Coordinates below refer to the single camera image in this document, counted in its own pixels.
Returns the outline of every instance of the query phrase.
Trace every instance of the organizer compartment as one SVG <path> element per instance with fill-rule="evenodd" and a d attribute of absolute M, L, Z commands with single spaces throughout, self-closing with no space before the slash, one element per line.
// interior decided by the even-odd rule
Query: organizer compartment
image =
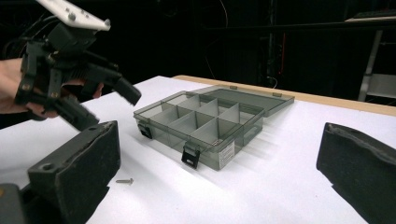
<path fill-rule="evenodd" d="M 263 118 L 293 102 L 294 97 L 252 93 L 230 87 L 181 91 L 136 110 L 140 132 L 198 161 L 222 169 L 261 130 Z"/>

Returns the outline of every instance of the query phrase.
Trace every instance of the human hand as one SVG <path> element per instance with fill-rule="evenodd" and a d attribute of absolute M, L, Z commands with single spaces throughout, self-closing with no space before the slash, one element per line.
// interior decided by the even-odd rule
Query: human hand
<path fill-rule="evenodd" d="M 15 105 L 14 99 L 21 82 L 21 59 L 11 59 L 0 61 L 0 114 L 11 114 L 25 112 L 28 109 L 42 118 L 55 118 L 55 111 L 45 111 L 42 105 L 28 103 L 26 105 Z M 84 85 L 85 80 L 74 79 L 64 85 Z M 98 86 L 93 98 L 99 98 L 102 95 L 104 84 Z"/>

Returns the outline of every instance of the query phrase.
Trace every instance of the white bracket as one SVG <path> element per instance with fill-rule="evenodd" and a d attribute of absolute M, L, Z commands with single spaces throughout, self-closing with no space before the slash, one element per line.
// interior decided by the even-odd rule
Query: white bracket
<path fill-rule="evenodd" d="M 68 26 L 101 31 L 110 30 L 109 19 L 102 21 L 84 9 L 65 0 L 36 1 Z"/>

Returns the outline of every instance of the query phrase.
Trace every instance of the transparent lid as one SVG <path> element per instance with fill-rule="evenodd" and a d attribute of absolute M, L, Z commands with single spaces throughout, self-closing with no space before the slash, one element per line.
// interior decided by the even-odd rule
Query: transparent lid
<path fill-rule="evenodd" d="M 218 85 L 194 92 L 241 104 L 262 107 L 265 110 L 264 117 L 269 117 L 294 102 L 294 96 L 277 92 L 253 91 L 235 86 Z"/>

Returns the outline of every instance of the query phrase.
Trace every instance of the black background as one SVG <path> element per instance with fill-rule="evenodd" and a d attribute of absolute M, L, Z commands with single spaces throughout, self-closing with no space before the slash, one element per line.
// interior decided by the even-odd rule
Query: black background
<path fill-rule="evenodd" d="M 110 31 L 97 33 L 90 51 L 117 63 L 132 83 L 155 76 L 189 75 L 273 87 L 276 78 L 279 89 L 351 100 L 358 98 L 373 30 L 275 34 L 272 57 L 268 53 L 268 35 L 220 35 L 199 30 L 226 25 L 264 26 L 269 24 L 272 13 L 279 25 L 337 22 L 358 12 L 395 5 L 380 0 L 278 0 L 274 7 L 263 0 L 70 2 L 100 19 L 111 20 Z M 43 13 L 50 15 L 35 1 L 1 1 L 1 46 L 19 37 Z M 384 32 L 383 41 L 395 39 L 394 31 Z M 396 74 L 395 52 L 396 45 L 381 46 L 374 72 Z M 0 126 L 25 119 L 22 115 L 3 116 Z"/>

